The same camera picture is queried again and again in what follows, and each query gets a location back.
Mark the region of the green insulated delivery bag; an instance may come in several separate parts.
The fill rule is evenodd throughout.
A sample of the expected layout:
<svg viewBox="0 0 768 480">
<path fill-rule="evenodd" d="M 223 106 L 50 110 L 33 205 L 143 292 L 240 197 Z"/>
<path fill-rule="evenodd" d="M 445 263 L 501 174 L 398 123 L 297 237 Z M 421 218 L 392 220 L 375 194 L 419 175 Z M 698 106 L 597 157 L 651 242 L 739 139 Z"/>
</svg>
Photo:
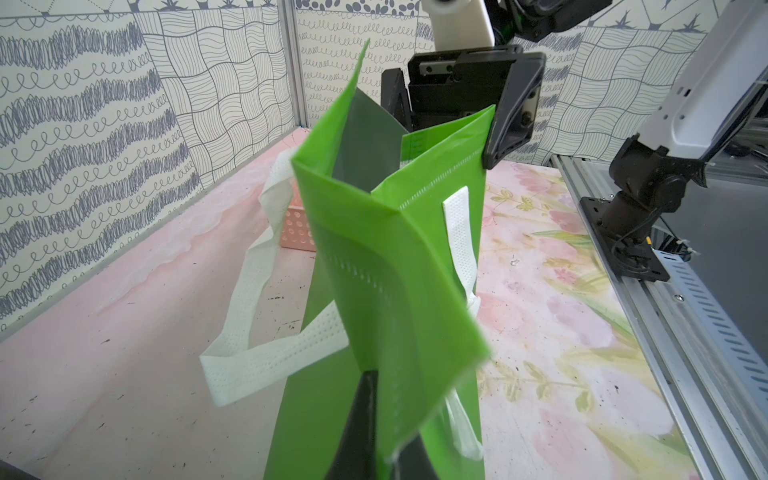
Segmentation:
<svg viewBox="0 0 768 480">
<path fill-rule="evenodd" d="M 491 350 L 476 294 L 485 143 L 495 110 L 408 132 L 350 80 L 275 162 L 221 334 L 201 355 L 214 403 L 285 390 L 268 479 L 326 479 L 363 372 L 378 372 L 376 478 L 422 437 L 439 479 L 485 475 L 477 370 Z M 300 333 L 250 331 L 296 184 L 316 243 Z"/>
</svg>

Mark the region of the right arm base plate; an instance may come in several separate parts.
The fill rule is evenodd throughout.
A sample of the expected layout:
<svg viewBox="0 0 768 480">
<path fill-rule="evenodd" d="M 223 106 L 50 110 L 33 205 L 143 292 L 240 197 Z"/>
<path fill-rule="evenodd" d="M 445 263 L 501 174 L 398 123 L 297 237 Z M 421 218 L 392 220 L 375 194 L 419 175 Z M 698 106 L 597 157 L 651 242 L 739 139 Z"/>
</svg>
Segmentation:
<svg viewBox="0 0 768 480">
<path fill-rule="evenodd" d="M 579 207 L 608 269 L 618 278 L 649 282 L 670 279 L 648 242 L 660 214 L 620 192 L 612 200 L 582 197 Z"/>
</svg>

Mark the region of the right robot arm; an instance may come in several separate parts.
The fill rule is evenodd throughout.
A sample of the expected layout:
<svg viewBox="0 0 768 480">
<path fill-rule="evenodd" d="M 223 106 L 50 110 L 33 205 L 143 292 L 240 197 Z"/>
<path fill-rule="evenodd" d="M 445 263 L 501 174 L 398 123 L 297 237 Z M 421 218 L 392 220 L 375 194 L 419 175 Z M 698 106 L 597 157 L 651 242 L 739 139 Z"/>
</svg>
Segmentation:
<svg viewBox="0 0 768 480">
<path fill-rule="evenodd" d="M 568 30 L 605 3 L 427 1 L 423 7 L 435 49 L 382 74 L 382 105 L 410 131 L 494 106 L 483 153 L 492 169 L 530 141 L 543 81 L 544 56 L 524 52 L 514 39 L 539 41 Z M 679 208 L 689 182 L 705 184 L 707 161 L 745 120 L 767 68 L 766 34 L 765 2 L 731 2 L 660 107 L 611 162 L 616 196 L 605 206 L 583 200 L 620 273 L 649 269 L 653 224 Z"/>
</svg>

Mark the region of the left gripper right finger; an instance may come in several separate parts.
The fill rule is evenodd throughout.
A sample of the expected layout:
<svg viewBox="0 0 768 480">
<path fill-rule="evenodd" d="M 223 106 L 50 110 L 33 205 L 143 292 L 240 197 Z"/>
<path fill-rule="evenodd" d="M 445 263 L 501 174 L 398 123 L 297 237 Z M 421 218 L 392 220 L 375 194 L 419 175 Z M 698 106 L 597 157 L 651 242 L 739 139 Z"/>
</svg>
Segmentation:
<svg viewBox="0 0 768 480">
<path fill-rule="evenodd" d="M 438 480 L 429 454 L 418 435 L 399 453 L 392 467 L 393 480 Z"/>
</svg>

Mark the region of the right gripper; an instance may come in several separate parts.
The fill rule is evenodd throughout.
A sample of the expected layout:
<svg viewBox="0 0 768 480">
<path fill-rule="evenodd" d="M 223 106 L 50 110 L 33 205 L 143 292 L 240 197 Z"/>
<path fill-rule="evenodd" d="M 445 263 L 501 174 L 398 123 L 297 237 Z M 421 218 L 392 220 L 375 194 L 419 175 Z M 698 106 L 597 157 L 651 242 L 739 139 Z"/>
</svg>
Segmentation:
<svg viewBox="0 0 768 480">
<path fill-rule="evenodd" d="M 494 105 L 483 153 L 493 169 L 533 134 L 546 56 L 519 45 L 418 53 L 381 74 L 380 103 L 416 131 Z"/>
</svg>

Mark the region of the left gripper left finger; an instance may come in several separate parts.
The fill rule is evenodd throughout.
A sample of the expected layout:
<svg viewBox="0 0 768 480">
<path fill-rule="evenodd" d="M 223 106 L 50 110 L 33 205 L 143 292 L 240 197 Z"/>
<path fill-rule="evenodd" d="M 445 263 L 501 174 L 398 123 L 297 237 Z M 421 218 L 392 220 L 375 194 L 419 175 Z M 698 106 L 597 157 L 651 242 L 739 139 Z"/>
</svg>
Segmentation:
<svg viewBox="0 0 768 480">
<path fill-rule="evenodd" d="M 326 479 L 375 479 L 378 372 L 363 372 Z"/>
</svg>

